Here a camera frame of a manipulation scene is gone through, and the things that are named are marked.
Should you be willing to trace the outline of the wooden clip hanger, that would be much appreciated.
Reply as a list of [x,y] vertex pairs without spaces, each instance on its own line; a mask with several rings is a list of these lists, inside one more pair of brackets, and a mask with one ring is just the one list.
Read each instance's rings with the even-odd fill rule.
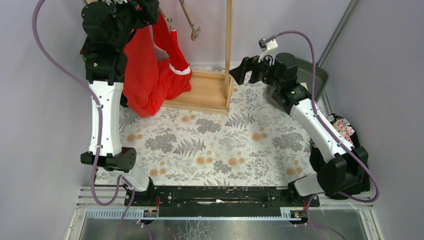
[[168,32],[170,33],[172,30],[174,30],[173,19],[168,17],[161,7],[158,8],[158,11],[165,20]]
[[199,25],[196,25],[195,22],[193,21],[190,13],[188,12],[188,9],[186,7],[185,1],[184,0],[179,0],[179,4],[182,8],[182,11],[187,19],[187,22],[191,28],[191,34],[190,34],[190,39],[195,42],[199,36],[200,33],[202,31],[201,27]]

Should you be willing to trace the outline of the red underwear with white lettering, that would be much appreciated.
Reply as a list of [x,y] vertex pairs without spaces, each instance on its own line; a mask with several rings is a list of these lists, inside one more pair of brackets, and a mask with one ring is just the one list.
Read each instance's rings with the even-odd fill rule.
[[153,41],[157,49],[166,52],[170,69],[177,75],[188,75],[190,64],[186,61],[179,43],[178,33],[171,28],[165,16],[159,11],[157,23],[152,26]]

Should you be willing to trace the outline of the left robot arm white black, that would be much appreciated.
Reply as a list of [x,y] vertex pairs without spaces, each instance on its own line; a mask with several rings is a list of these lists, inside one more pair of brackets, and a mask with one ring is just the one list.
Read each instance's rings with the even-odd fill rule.
[[88,88],[93,93],[92,133],[82,164],[116,172],[137,192],[145,192],[148,176],[131,175],[136,150],[122,146],[119,110],[128,62],[124,48],[135,31],[155,24],[159,18],[157,0],[97,0],[81,11],[87,37],[81,49],[85,57]]

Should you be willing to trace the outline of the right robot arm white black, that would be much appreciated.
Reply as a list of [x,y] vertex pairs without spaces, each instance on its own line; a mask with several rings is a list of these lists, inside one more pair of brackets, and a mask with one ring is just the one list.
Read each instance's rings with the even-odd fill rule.
[[365,170],[368,152],[346,140],[314,107],[311,93],[298,82],[294,55],[279,53],[275,58],[267,55],[264,60],[259,56],[244,57],[239,66],[229,70],[229,75],[242,85],[248,72],[250,84],[263,82],[274,89],[272,99],[305,129],[324,162],[317,173],[290,182],[285,197],[294,201],[319,193],[347,193],[349,188],[369,179]]

